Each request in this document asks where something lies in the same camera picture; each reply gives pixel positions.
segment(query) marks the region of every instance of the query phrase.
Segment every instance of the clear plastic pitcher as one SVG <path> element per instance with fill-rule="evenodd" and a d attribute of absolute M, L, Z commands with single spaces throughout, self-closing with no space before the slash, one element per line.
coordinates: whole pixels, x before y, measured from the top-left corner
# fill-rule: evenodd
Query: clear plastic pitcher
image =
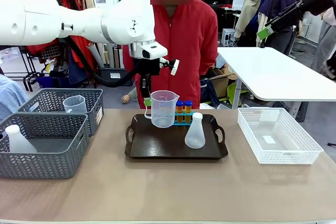
<path fill-rule="evenodd" d="M 63 106 L 67 113 L 87 113 L 85 98 L 81 95 L 68 97 L 63 101 Z"/>
<path fill-rule="evenodd" d="M 174 124 L 176 102 L 179 95 L 172 91 L 159 90 L 151 94 L 152 115 L 147 115 L 147 107 L 145 117 L 152 120 L 152 124 L 158 128 L 168 128 Z"/>

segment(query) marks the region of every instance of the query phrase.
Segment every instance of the blue test tube rack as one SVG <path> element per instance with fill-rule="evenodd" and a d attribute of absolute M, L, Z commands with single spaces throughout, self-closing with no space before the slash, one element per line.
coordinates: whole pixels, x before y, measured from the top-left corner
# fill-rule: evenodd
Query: blue test tube rack
<path fill-rule="evenodd" d="M 190 118 L 190 123 L 186 123 L 186 122 L 184 122 L 184 120 L 183 120 L 182 123 L 178 123 L 177 120 L 175 120 L 175 122 L 174 122 L 173 125 L 175 125 L 175 126 L 190 126 L 191 123 L 192 123 L 192 121 L 193 121 L 193 114 L 194 114 L 193 111 L 191 111 L 190 114 L 187 114 L 187 113 L 185 113 L 184 111 L 183 111 L 182 114 L 177 114 L 177 113 L 175 113 L 175 116 L 190 116 L 191 118 Z"/>

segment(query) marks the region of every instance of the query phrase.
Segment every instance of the tray handle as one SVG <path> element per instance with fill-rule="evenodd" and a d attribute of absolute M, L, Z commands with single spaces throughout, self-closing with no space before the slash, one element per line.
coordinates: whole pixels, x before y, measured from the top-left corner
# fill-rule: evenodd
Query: tray handle
<path fill-rule="evenodd" d="M 216 134 L 217 130 L 220 130 L 221 133 L 222 133 L 223 140 L 221 142 L 218 141 L 219 140 L 218 139 L 218 135 Z M 222 155 L 222 157 L 226 157 L 228 155 L 228 151 L 227 151 L 227 148 L 226 148 L 226 145 L 225 145 L 225 132 L 224 132 L 224 129 L 222 127 L 220 127 L 218 124 L 216 124 L 216 125 L 213 125 L 213 131 L 214 131 L 214 135 L 216 137 L 216 140 L 217 140 L 218 147 L 220 149 L 221 155 Z"/>
<path fill-rule="evenodd" d="M 129 138 L 130 130 L 133 130 L 132 125 L 128 126 L 127 129 L 126 129 L 126 143 L 128 143 L 128 142 L 132 143 L 133 142 L 134 130 L 133 130 L 133 134 L 132 134 L 132 140 L 130 140 L 130 138 Z"/>

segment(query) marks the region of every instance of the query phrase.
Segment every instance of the white basket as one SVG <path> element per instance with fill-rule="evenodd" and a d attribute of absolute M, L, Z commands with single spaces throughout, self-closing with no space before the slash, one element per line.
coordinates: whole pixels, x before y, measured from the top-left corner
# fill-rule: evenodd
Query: white basket
<path fill-rule="evenodd" d="M 260 164 L 313 164 L 323 152 L 283 108 L 239 108 L 238 124 Z"/>

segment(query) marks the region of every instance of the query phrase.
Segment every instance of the person in red jacket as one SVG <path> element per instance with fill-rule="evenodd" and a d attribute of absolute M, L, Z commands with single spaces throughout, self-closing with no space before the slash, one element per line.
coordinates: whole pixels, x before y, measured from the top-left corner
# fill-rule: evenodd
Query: person in red jacket
<path fill-rule="evenodd" d="M 193 108 L 200 107 L 199 77 L 205 75 L 217 58 L 218 23 L 211 7 L 201 0 L 151 0 L 154 9 L 156 41 L 168 50 L 166 59 L 178 59 L 175 76 L 169 68 L 162 68 L 159 76 L 152 76 L 152 92 L 170 90 L 180 100 L 191 100 Z M 123 47 L 123 62 L 130 71 L 133 62 L 128 46 Z M 135 76 L 140 108 L 144 101 L 140 93 L 140 76 Z"/>

